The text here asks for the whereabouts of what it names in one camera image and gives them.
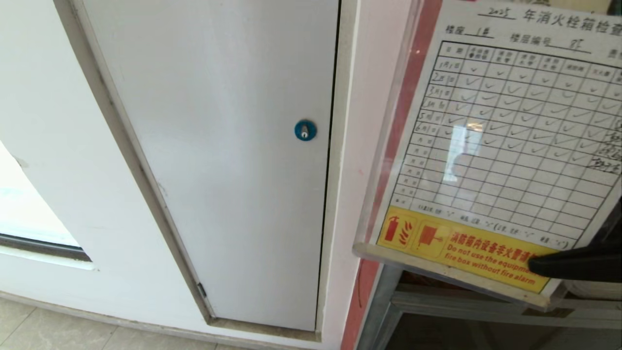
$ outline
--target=access panel door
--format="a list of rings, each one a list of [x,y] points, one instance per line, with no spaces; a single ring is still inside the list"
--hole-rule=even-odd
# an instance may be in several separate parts
[[[338,1],[84,3],[217,317],[314,330]]]

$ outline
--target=floor tile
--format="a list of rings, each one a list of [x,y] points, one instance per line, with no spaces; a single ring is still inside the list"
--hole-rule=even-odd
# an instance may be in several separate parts
[[[216,344],[119,327],[103,350],[214,350]]]
[[[222,345],[222,344],[219,344],[219,345],[216,347],[216,350],[248,350],[248,349],[245,349],[245,348],[237,348],[237,347],[235,347],[235,346],[229,346],[229,345]]]
[[[0,299],[0,344],[30,315],[34,306]]]
[[[0,350],[101,350],[115,326],[36,309]]]

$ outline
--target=metal frame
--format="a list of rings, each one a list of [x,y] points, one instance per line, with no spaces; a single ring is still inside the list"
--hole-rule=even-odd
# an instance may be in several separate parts
[[[622,329],[620,301],[564,299],[557,309],[542,313],[474,291],[401,285],[401,273],[400,268],[384,266],[357,350],[384,349],[404,313],[477,322]]]

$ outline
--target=window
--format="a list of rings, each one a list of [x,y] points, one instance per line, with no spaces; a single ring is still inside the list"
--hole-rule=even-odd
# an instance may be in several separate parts
[[[1,141],[0,245],[90,261]]]

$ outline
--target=table grid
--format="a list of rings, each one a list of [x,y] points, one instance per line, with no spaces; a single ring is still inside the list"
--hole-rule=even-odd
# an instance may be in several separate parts
[[[621,126],[616,67],[443,41],[392,203],[576,241],[620,176]]]

